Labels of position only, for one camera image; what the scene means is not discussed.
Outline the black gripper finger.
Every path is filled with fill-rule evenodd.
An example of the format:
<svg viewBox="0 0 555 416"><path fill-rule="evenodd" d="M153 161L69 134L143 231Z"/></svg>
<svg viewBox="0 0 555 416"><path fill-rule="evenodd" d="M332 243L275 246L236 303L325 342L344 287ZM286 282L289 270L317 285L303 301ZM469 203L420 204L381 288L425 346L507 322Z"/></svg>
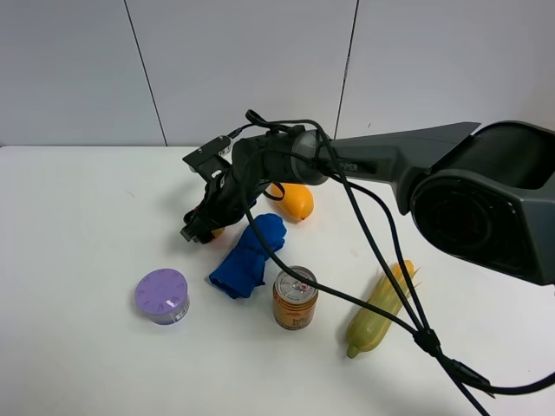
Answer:
<svg viewBox="0 0 555 416"><path fill-rule="evenodd" d="M187 242L208 244L213 240L211 223L202 213L198 214L197 210L191 210L183 217L183 221L185 225L180 230L180 235Z"/></svg>

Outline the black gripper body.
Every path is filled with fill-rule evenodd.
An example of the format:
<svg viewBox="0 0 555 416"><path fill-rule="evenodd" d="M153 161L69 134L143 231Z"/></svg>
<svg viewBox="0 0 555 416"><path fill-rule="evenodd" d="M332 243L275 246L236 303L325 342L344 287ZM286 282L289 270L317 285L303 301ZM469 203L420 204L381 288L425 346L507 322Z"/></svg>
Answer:
<svg viewBox="0 0 555 416"><path fill-rule="evenodd" d="M270 183L278 180L278 138L254 136L232 143L225 159L231 164L211 183L197 205L198 214L221 228L237 223Z"/></svg>

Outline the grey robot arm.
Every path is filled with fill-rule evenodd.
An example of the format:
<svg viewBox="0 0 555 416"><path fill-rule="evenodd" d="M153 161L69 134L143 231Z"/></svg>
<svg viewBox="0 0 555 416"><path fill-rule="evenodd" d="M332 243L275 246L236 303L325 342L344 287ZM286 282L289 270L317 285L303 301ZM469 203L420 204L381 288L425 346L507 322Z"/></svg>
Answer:
<svg viewBox="0 0 555 416"><path fill-rule="evenodd" d="M554 281L554 133L519 121L461 122L334 140L301 125L218 137L186 163L206 182L182 236L202 244L237 223L272 182L331 174L389 184L438 250L540 286Z"/></svg>

